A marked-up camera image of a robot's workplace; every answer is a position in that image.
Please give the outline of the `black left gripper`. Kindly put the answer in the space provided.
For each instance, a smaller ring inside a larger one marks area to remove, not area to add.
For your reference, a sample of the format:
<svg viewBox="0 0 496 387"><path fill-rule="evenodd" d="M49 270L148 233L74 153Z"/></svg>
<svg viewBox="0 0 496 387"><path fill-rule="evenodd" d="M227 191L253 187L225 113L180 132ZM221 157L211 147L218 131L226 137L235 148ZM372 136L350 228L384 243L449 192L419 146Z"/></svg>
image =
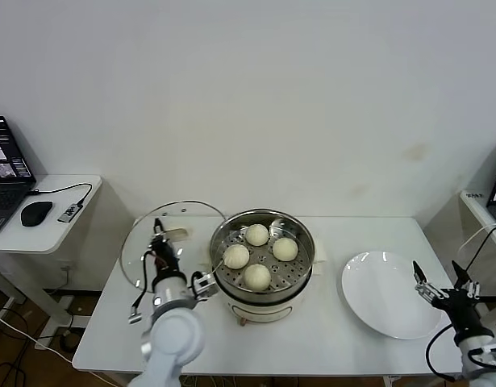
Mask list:
<svg viewBox="0 0 496 387"><path fill-rule="evenodd" d="M178 258L174 253L171 243L164 237L164 226L159 218L154 219L149 254L153 257L156 268L155 281L180 276Z"/></svg>

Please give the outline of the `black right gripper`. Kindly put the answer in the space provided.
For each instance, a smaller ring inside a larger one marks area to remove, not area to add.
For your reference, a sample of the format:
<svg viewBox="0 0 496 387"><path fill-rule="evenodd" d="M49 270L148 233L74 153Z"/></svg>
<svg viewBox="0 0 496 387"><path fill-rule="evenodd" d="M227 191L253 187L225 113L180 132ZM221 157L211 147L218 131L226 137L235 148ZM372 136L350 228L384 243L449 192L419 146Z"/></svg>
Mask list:
<svg viewBox="0 0 496 387"><path fill-rule="evenodd" d="M422 299L448 316L455 331L454 342L478 336L494 337L493 332L481 324L481 318L475 309L479 298L480 284L473 281L467 270L455 260L452 266L456 274L455 289L445 289L447 296L431 284L419 264L413 260L415 290Z"/></svg>

